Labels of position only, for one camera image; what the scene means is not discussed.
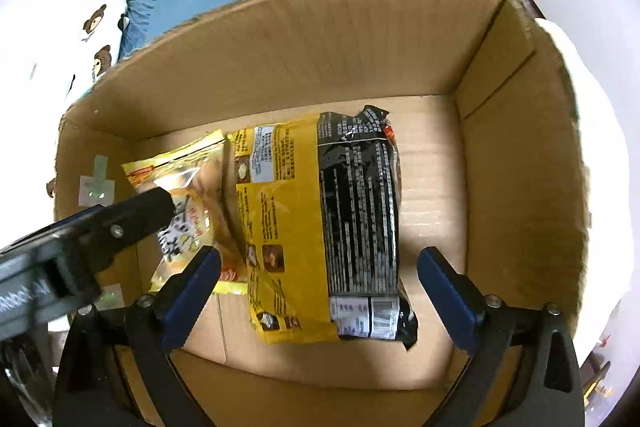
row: white wall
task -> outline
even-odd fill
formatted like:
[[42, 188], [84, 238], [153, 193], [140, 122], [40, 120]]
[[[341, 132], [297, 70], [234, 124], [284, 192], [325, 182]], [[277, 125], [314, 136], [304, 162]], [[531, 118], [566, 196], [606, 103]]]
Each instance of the white wall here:
[[86, 1], [0, 0], [0, 248], [52, 221], [45, 187]]
[[[640, 247], [640, 0], [534, 0], [545, 17], [562, 27], [585, 65], [609, 97], [625, 133], [630, 158], [630, 199], [636, 252]], [[606, 356], [612, 361], [607, 384], [612, 407], [640, 363], [640, 256], [632, 286], [623, 298]], [[587, 418], [588, 425], [597, 425]]]

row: cartoon bear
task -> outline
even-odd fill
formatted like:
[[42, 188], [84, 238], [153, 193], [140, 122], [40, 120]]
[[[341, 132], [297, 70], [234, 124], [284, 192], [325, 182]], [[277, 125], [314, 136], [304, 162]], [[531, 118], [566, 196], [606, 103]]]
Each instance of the cartoon bear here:
[[94, 70], [92, 71], [94, 80], [111, 68], [111, 46], [107, 44], [94, 55]]
[[91, 17], [89, 17], [87, 20], [84, 21], [84, 25], [82, 26], [82, 29], [87, 33], [87, 35], [89, 35], [92, 31], [94, 31], [97, 25], [100, 24], [100, 21], [104, 17], [104, 10], [106, 7], [107, 5], [103, 4], [94, 12], [93, 15], [91, 15]]

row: snack package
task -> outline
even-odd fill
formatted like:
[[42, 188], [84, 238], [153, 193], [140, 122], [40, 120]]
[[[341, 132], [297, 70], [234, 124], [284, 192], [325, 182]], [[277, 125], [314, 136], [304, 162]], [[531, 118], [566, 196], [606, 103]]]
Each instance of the snack package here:
[[246, 293], [246, 264], [234, 242], [223, 208], [225, 144], [217, 130], [184, 147], [122, 166], [136, 192], [154, 187], [167, 190], [175, 205], [172, 222], [158, 232], [162, 259], [151, 278], [158, 291], [181, 273], [204, 245], [222, 256], [215, 293]]
[[269, 344], [417, 340], [398, 279], [398, 150], [367, 105], [230, 136], [252, 324]]

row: black package section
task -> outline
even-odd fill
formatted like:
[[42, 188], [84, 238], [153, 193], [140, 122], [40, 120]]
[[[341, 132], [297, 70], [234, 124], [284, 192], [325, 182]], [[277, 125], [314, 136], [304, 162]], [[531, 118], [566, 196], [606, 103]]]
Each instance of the black package section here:
[[330, 296], [400, 297], [396, 339], [410, 347], [417, 318], [398, 289], [398, 152], [387, 115], [372, 105], [356, 116], [320, 115], [324, 251]]

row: barcode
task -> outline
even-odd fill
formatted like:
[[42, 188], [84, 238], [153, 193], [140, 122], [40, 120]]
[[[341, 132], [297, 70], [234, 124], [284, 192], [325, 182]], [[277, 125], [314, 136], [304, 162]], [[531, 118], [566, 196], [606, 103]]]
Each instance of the barcode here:
[[371, 298], [371, 338], [392, 341], [398, 329], [400, 299], [398, 297]]

